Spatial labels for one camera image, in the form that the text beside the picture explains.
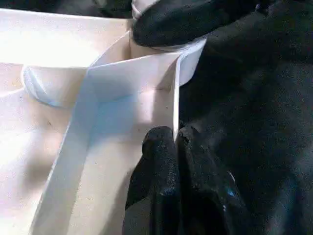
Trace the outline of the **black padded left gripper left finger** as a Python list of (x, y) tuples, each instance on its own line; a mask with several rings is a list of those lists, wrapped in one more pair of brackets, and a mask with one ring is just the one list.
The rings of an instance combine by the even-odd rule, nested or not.
[(124, 216), (126, 235), (177, 235), (181, 225), (177, 149), (170, 127), (152, 128), (130, 178)]

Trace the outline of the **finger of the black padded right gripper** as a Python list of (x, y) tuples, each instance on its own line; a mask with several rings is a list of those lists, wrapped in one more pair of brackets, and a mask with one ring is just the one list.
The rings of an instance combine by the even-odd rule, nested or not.
[(133, 26), (133, 39), (145, 47), (186, 44), (228, 25), (255, 9), (254, 0), (159, 0)]
[(111, 18), (131, 18), (131, 0), (98, 0), (99, 11)]

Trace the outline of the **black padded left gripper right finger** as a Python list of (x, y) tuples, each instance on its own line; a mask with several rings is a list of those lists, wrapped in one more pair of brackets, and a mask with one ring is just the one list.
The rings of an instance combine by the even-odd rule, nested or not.
[(179, 173), (187, 235), (251, 235), (250, 213), (225, 165), (192, 126), (179, 130)]

